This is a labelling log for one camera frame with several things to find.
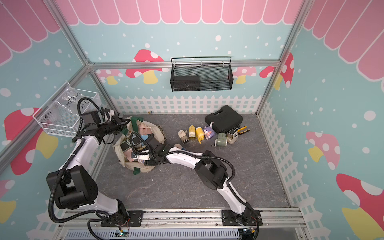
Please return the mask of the blue pencil sharpener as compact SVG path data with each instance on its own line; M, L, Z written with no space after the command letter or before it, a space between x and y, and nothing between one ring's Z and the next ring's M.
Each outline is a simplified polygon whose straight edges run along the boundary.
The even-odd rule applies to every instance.
M184 148L180 145L180 144L175 144L174 147L180 149L180 150L184 150Z

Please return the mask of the beige canvas tote bag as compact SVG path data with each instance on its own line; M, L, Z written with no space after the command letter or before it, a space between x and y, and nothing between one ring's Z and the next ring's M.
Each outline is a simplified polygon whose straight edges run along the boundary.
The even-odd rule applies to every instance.
M133 174L148 173L152 171L156 165L144 165L144 161L149 160L149 150L146 149L145 140L148 138L156 138L163 144L166 136L160 125L147 122L142 117L128 117L128 119L130 119L131 122L122 130L122 135L113 146L113 149L118 157L119 163L123 167L131 170ZM157 126L155 134L140 135L138 125L142 123L147 126ZM128 141L131 144L132 152L125 154L122 152L120 144L123 141Z

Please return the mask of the cream pencil sharpener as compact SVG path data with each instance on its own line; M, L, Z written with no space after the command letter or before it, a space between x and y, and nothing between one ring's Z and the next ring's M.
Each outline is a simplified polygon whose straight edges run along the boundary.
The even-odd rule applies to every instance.
M178 131L178 136L183 144L186 144L190 141L186 131L183 131L183 130Z
M230 130L226 133L227 140L229 144L233 144L238 140L238 131Z

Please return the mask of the purple pencil sharpener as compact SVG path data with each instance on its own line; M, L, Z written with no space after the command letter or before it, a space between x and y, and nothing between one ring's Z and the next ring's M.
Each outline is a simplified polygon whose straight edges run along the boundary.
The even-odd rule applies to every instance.
M208 126L205 126L203 129L206 140L211 139L216 134L216 132L213 130L213 124L214 122L211 122Z

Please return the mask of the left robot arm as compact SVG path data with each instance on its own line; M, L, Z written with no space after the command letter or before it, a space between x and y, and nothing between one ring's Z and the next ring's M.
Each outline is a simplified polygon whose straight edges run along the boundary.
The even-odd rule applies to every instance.
M62 167L47 175L51 194L48 214L52 222L61 224L86 214L116 226L129 220L122 201L99 192L98 185L86 170L95 150L107 135L119 134L130 122L110 109L100 108L90 98L78 101L80 126L73 142L75 149Z

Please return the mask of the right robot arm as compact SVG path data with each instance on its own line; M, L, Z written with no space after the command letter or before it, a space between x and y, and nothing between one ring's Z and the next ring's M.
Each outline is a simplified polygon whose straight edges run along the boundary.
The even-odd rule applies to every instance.
M143 159L146 164L178 164L193 169L206 187L218 191L228 203L230 209L222 210L224 226L257 228L263 225L260 211L253 209L232 185L236 170L229 161L210 151L192 153L176 146L164 145L154 136L144 140L135 132L131 133L129 143L134 156Z

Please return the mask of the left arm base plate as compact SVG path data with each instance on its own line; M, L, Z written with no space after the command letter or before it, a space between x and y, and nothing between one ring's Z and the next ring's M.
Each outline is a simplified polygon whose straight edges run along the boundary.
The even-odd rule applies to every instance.
M114 216L103 220L102 227L140 227L144 218L144 211L126 211L126 214Z

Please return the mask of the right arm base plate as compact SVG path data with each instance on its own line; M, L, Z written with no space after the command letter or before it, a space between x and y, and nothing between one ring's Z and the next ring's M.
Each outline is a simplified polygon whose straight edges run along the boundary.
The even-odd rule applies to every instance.
M223 226L262 226L263 221L259 210L248 208L242 214L236 214L231 210L221 211Z

